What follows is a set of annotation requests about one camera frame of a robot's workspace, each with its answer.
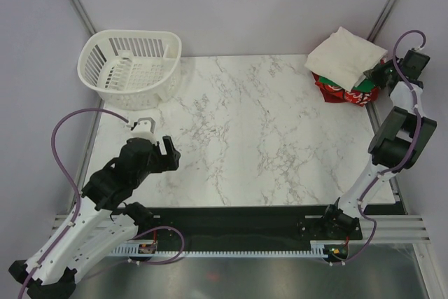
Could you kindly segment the cream white t shirt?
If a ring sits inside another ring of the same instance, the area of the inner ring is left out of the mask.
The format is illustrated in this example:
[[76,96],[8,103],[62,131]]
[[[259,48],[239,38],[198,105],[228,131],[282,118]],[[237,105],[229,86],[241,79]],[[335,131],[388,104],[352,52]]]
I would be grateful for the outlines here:
[[350,91],[363,73],[374,68],[387,53],[386,49],[339,27],[308,54],[304,66]]

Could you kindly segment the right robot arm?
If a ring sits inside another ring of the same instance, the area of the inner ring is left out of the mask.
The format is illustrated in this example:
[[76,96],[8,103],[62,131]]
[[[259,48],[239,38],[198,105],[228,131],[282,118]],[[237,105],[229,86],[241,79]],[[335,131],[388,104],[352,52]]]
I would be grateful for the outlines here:
[[410,169],[432,137],[437,123],[421,108],[424,85],[419,77],[430,57],[410,49],[367,72],[388,91],[393,108],[370,142],[370,160],[353,186],[325,210],[320,231],[331,239],[346,239],[359,229],[364,210],[378,190],[397,173]]

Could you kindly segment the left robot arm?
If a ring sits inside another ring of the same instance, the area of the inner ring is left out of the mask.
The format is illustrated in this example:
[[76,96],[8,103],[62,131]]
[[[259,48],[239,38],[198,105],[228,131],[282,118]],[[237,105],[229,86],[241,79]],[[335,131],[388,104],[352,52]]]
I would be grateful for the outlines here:
[[155,225],[149,209],[134,202],[97,236],[90,235],[148,175],[179,168],[181,154],[171,137],[162,140],[164,153],[158,142],[128,139],[119,156],[90,177],[71,213],[44,246],[27,260],[13,262],[8,271],[21,285],[20,298],[69,298],[86,274],[117,246],[165,229]]

